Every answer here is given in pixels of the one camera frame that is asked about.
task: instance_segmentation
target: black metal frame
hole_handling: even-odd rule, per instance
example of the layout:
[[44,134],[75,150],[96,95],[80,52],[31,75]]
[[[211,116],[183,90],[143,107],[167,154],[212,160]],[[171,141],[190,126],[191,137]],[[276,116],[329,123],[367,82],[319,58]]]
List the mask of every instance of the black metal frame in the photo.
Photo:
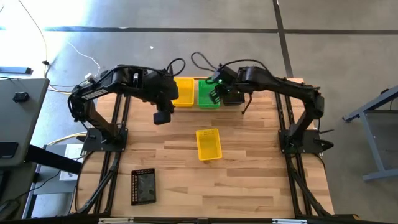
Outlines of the black metal frame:
[[[282,107],[282,102],[280,99],[280,94],[275,93],[276,104],[277,104],[277,112],[279,117],[280,130],[286,129],[285,126],[285,118],[284,111]],[[294,124],[294,116],[292,111],[292,105],[290,102],[290,98],[285,96],[286,106],[287,106],[287,114],[290,124]],[[114,113],[112,117],[112,123],[116,123],[118,118],[118,112],[121,102],[121,95],[116,97]],[[122,117],[122,125],[121,128],[126,127],[127,114],[129,109],[130,97],[126,97],[126,103],[124,105],[123,117]],[[109,218],[111,217],[111,210],[114,198],[114,191],[116,188],[116,179],[119,168],[119,161],[121,157],[121,152],[115,152],[115,161],[113,162],[113,169],[108,170],[109,159],[111,157],[111,152],[106,152],[103,162],[103,167],[101,171],[100,185],[103,187],[97,188],[96,192],[91,197],[90,205],[94,205],[93,214],[84,214],[75,213],[65,217],[50,217],[50,218],[35,218],[35,219],[26,219],[26,220],[16,220],[11,221],[10,223],[98,223],[100,218]],[[303,163],[300,153],[295,154],[297,161],[297,170],[295,169],[292,156],[289,153],[285,153],[285,160],[287,166],[287,173],[289,178],[290,185],[290,193],[292,195],[292,204],[294,210],[294,218],[192,218],[192,217],[130,217],[125,218],[127,222],[141,222],[141,223],[158,223],[158,224],[176,224],[176,223],[197,223],[197,224],[211,224],[211,223],[317,223],[317,224],[337,224],[337,223],[347,223],[347,224],[382,224],[381,222],[370,222],[370,221],[362,221],[355,220],[352,215],[348,216],[339,216],[339,215],[330,215],[327,211],[325,211],[322,206],[317,202],[315,197],[312,195],[311,191],[308,189],[305,174],[303,169]],[[102,190],[106,183],[111,180],[108,199],[106,202],[106,207],[103,213],[100,213],[100,206],[102,201]],[[297,197],[297,189],[295,183],[301,188],[303,192],[304,205],[305,205],[305,214],[303,214],[299,207],[299,198]],[[318,213],[318,216],[312,215],[312,208]]]
[[[121,94],[118,94],[116,97],[111,124],[117,123],[120,104],[121,104],[121,97],[122,97]],[[130,96],[125,97],[125,104],[124,104],[121,127],[120,127],[120,129],[125,130],[126,132],[127,132],[126,123],[127,123],[127,116],[128,116],[129,107],[130,107],[130,99],[131,99]],[[76,214],[72,214],[72,215],[88,214],[88,212],[91,210],[92,206],[94,206],[94,210],[93,210],[94,214],[103,214],[103,215],[110,216],[111,210],[112,210],[112,205],[113,205],[114,191],[116,188],[116,180],[118,178],[118,170],[119,170],[121,154],[124,151],[124,148],[126,146],[123,145],[123,146],[119,146],[119,147],[120,147],[120,149],[117,149],[117,151],[115,152],[114,161],[113,161],[111,167],[109,168],[109,170],[108,170],[108,166],[109,166],[109,160],[111,158],[112,152],[110,152],[110,151],[105,152],[104,162],[103,162],[97,189],[94,191],[94,193],[90,197],[90,199],[84,204],[84,206],[81,209],[79,209],[78,211],[76,211]],[[110,181],[110,186],[109,186],[108,198],[106,201],[105,209],[101,213],[100,210],[101,210],[103,190],[109,181]]]
[[60,169],[72,174],[79,174],[81,162],[46,151],[41,147],[29,145],[25,161]]

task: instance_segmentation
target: metal table frame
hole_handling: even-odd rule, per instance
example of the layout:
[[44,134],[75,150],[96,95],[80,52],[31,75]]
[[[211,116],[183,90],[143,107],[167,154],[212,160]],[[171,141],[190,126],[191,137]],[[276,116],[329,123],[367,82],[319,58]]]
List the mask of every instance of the metal table frame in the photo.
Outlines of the metal table frame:
[[362,107],[354,110],[350,114],[343,116],[343,120],[347,123],[351,122],[355,118],[359,118],[362,121],[366,133],[366,139],[368,139],[374,161],[376,162],[377,169],[379,170],[377,172],[364,175],[363,179],[365,181],[398,176],[398,169],[385,169],[377,148],[377,144],[374,140],[374,136],[371,132],[368,119],[366,118],[367,113],[370,113],[372,110],[378,109],[380,106],[385,105],[386,103],[392,101],[397,97],[398,85],[385,91],[384,93],[381,93],[378,97],[371,100],[369,103],[366,103]]

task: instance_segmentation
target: white cable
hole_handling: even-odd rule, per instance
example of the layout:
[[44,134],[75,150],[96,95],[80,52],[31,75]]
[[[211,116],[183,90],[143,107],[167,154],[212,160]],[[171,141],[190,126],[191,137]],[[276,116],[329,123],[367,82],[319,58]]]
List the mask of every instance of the white cable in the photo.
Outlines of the white cable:
[[[47,43],[46,43],[46,41],[45,41],[45,38],[44,38],[44,35],[43,35],[43,32],[42,32],[42,29],[40,29],[39,25],[37,25],[35,19],[33,19],[32,15],[31,15],[30,12],[26,9],[25,5],[21,2],[21,0],[18,0],[18,1],[19,1],[19,4],[21,4],[21,6],[25,9],[25,12],[26,12],[26,13],[29,15],[29,17],[32,19],[33,23],[36,25],[37,29],[39,30],[39,32],[40,32],[40,34],[41,34],[41,36],[42,36],[42,38],[43,38],[44,50],[45,50],[45,61],[47,61],[47,60],[48,60]],[[47,77],[46,68],[47,68],[47,66],[44,65],[44,78]],[[54,88],[52,85],[49,85],[49,88],[50,88],[51,91],[56,91],[57,93],[62,93],[62,94],[65,94],[65,95],[70,95],[70,92],[69,92],[69,91],[61,91],[61,90],[58,90],[58,89]]]
[[73,137],[77,137],[77,136],[86,136],[86,135],[85,135],[86,133],[87,133],[86,131],[83,131],[83,132],[80,132],[80,133],[70,134],[70,135],[65,136],[65,137],[63,137],[63,138],[54,140],[54,141],[48,143],[47,145],[51,146],[51,145],[56,144],[56,143],[58,143],[58,142],[61,142],[61,141],[64,141],[64,140],[66,140],[66,139],[70,139],[70,138],[73,138]]
[[[43,38],[43,42],[44,42],[44,49],[45,49],[45,61],[47,61],[47,43],[45,41],[42,29],[40,29],[39,25],[37,25],[36,21],[33,19],[32,15],[29,13],[29,11],[26,9],[26,7],[23,5],[23,3],[21,2],[21,0],[18,0],[19,4],[21,4],[21,6],[25,9],[26,13],[29,15],[29,17],[32,19],[33,23],[36,25],[37,29],[39,30],[42,38]],[[46,65],[44,65],[44,78],[46,77],[45,74],[45,69],[46,69]]]
[[80,54],[81,56],[84,56],[84,57],[86,57],[86,58],[90,58],[95,64],[97,64],[97,66],[98,66],[98,71],[97,71],[97,74],[95,75],[95,77],[96,77],[96,76],[100,73],[101,66],[100,66],[92,57],[80,53],[80,52],[76,49],[76,47],[75,47],[73,44],[71,44],[69,41],[67,41],[67,43],[68,43],[71,47],[73,47],[73,48],[76,50],[76,52],[77,52],[78,54]]

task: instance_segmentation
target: desk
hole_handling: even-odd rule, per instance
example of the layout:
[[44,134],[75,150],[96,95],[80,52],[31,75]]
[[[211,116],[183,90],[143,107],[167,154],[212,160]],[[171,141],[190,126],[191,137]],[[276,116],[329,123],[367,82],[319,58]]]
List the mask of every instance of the desk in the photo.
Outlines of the desk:
[[[4,192],[0,195],[0,204],[28,191],[34,180],[36,163],[23,161],[48,85],[46,78],[0,80],[0,142],[18,142],[12,158],[0,159],[1,169],[10,172]],[[12,100],[15,92],[28,92],[29,99],[15,103]],[[26,200],[27,194],[19,199],[20,206],[11,219],[21,218]]]
[[[115,97],[107,95],[98,100],[97,110],[108,121],[111,121]],[[303,104],[292,99],[292,106],[298,119]],[[273,92],[255,92],[245,115],[228,108],[176,108],[171,123],[156,126],[152,118],[154,112],[155,106],[131,98],[127,122],[129,138],[119,166],[112,216],[294,216],[285,158],[279,149],[279,119]],[[209,128],[220,131],[223,158],[202,162],[198,160],[195,131]],[[94,153],[83,168],[80,207],[98,185],[103,156],[102,152]],[[313,155],[303,154],[303,164],[309,189],[324,208],[333,213],[321,162]],[[156,168],[157,202],[133,207],[131,171],[151,167]],[[304,211],[301,191],[297,192]],[[105,189],[102,208],[107,193]]]

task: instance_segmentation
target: gray desk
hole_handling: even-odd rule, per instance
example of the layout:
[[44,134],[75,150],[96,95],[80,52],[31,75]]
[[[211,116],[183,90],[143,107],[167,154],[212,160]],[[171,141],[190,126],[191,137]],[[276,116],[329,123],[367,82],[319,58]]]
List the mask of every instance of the gray desk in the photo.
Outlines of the gray desk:
[[[46,78],[0,80],[0,142],[19,144],[13,158],[0,159],[0,167],[14,167],[25,160],[49,82]],[[28,101],[15,103],[15,92],[28,92]]]
[[[23,163],[49,85],[46,78],[0,80],[0,142],[18,142],[11,159],[0,159],[1,169],[8,169],[10,178],[0,203],[14,199],[28,191],[34,179],[36,163]],[[29,100],[15,103],[15,92],[28,92]],[[12,219],[19,219],[24,211],[27,195],[19,199],[21,206]]]

